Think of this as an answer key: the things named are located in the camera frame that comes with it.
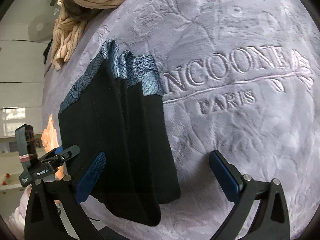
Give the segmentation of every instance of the black robotic device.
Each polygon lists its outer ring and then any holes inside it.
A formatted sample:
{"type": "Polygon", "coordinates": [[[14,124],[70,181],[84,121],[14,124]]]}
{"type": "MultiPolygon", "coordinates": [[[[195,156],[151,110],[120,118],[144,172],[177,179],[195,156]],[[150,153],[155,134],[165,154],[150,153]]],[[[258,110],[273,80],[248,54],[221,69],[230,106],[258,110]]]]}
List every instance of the black robotic device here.
{"type": "MultiPolygon", "coordinates": [[[[79,147],[74,145],[58,154],[57,149],[54,149],[39,160],[35,157],[28,159],[27,156],[36,154],[32,126],[23,125],[18,128],[16,138],[24,167],[20,176],[21,184],[24,187],[33,184],[26,213],[25,240],[42,239],[43,235],[46,235],[48,240],[75,239],[69,236],[64,228],[54,200],[61,201],[81,240],[115,239],[103,237],[78,205],[74,197],[71,175],[66,175],[61,181],[45,181],[45,178],[55,173],[66,160],[75,157],[80,151],[79,147]]],[[[210,153],[209,165],[227,199],[235,203],[211,240],[236,239],[255,200],[260,200],[260,205],[247,235],[241,239],[290,239],[288,209],[278,179],[261,182],[255,181],[250,175],[241,175],[217,150],[210,153]]]]}

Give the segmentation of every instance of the folded black clothing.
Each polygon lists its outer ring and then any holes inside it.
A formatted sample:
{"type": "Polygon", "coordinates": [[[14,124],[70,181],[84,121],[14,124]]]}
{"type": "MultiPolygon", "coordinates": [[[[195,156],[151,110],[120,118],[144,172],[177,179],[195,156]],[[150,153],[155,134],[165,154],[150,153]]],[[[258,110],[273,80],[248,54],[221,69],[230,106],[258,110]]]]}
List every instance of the folded black clothing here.
{"type": "Polygon", "coordinates": [[[180,197],[153,57],[118,54],[106,41],[73,85],[59,112],[63,148],[76,200],[89,194],[116,216],[156,226],[159,204],[180,197]]]}

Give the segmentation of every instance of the embossed leaf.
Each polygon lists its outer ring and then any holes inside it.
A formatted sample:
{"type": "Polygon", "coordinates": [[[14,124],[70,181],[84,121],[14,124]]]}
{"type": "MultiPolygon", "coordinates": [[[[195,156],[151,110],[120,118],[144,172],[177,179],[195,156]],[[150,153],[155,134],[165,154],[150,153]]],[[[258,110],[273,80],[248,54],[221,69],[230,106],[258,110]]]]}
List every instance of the embossed leaf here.
{"type": "Polygon", "coordinates": [[[306,86],[309,90],[311,90],[312,86],[313,86],[313,79],[310,77],[298,77],[306,86]]]}
{"type": "Polygon", "coordinates": [[[272,86],[274,87],[274,89],[278,92],[282,92],[284,93],[284,86],[283,84],[277,80],[277,79],[270,79],[272,86]]]}

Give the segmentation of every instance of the metal screw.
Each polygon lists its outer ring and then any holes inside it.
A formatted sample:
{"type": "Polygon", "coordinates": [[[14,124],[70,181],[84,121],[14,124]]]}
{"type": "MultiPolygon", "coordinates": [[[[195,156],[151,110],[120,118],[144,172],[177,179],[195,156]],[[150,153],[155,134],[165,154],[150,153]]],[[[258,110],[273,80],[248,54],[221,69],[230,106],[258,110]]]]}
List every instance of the metal screw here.
{"type": "Polygon", "coordinates": [[[244,174],[244,175],[243,175],[243,178],[244,178],[244,180],[246,180],[246,181],[252,180],[252,177],[251,177],[250,175],[248,175],[248,174],[244,174]]]}
{"type": "Polygon", "coordinates": [[[70,181],[71,180],[71,176],[70,175],[66,175],[63,177],[64,181],[70,181]]]}
{"type": "Polygon", "coordinates": [[[39,185],[41,183],[41,179],[36,179],[35,184],[39,185]]]}
{"type": "Polygon", "coordinates": [[[272,181],[273,181],[273,183],[274,183],[274,184],[276,184],[276,185],[280,185],[280,181],[279,181],[279,179],[273,179],[272,181]]]}

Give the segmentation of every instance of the gray blanket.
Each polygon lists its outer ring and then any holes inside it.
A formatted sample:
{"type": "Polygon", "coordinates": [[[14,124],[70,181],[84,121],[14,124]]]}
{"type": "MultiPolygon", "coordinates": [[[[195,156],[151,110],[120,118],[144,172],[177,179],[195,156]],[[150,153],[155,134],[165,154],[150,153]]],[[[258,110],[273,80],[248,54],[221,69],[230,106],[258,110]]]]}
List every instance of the gray blanket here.
{"type": "Polygon", "coordinates": [[[131,240],[209,239],[232,208],[208,165],[218,149],[243,174],[280,179],[298,236],[320,203],[319,37],[299,0],[127,0],[102,12],[68,64],[47,72],[44,128],[53,114],[60,136],[60,103],[105,40],[151,54],[182,195],[161,206],[154,228],[92,197],[82,203],[88,216],[131,240]]]}

